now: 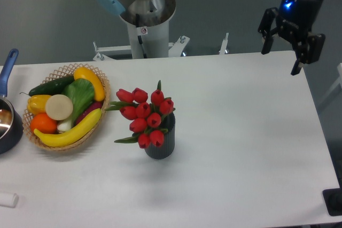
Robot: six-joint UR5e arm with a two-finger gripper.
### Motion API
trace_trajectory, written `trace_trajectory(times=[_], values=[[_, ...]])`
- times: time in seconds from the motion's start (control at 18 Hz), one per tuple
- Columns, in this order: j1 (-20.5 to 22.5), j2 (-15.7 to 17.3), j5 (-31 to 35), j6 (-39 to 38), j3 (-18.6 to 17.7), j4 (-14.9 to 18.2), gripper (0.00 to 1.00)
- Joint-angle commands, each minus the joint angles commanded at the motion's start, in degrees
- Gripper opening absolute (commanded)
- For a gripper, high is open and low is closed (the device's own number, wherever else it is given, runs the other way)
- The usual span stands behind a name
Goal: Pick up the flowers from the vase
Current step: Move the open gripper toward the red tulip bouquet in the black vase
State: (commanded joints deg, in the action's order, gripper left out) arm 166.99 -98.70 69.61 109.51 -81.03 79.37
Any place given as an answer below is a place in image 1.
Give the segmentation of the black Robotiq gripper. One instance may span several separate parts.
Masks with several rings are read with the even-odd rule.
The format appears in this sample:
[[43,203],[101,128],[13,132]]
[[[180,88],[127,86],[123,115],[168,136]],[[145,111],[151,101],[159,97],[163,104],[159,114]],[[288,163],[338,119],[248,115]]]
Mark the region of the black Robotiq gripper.
[[296,54],[291,75],[298,75],[304,65],[317,62],[324,42],[324,34],[311,33],[313,23],[324,0],[282,0],[279,9],[266,9],[258,27],[262,35],[262,54],[268,54],[274,41],[274,35],[289,42]]

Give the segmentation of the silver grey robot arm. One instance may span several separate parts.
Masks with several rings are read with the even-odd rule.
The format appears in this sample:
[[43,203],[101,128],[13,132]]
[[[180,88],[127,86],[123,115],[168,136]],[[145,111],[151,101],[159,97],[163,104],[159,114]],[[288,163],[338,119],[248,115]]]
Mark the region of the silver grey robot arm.
[[[127,25],[131,54],[135,59],[169,56],[169,21],[175,0],[96,0],[107,12]],[[262,54],[270,52],[274,37],[290,43],[296,55],[291,74],[320,58],[325,36],[312,32],[324,0],[281,0],[279,7],[265,10],[258,32],[263,38]]]

